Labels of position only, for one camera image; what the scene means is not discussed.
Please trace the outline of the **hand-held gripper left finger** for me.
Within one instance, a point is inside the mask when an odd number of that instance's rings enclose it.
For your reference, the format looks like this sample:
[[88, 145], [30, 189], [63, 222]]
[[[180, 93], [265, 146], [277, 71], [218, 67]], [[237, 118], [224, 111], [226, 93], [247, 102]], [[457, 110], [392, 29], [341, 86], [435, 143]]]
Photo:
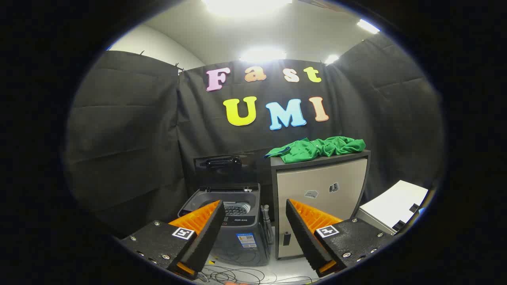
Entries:
[[226, 216], [216, 200], [171, 222], [152, 221], [121, 239], [127, 251], [188, 280], [198, 278]]

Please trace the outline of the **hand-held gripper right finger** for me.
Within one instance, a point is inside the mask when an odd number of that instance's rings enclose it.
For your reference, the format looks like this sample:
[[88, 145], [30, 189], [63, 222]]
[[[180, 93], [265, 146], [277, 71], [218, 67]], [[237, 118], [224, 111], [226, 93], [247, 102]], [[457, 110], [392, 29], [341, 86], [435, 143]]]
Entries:
[[286, 217], [318, 277], [362, 263], [394, 240], [360, 218], [342, 220], [294, 199], [286, 200]]

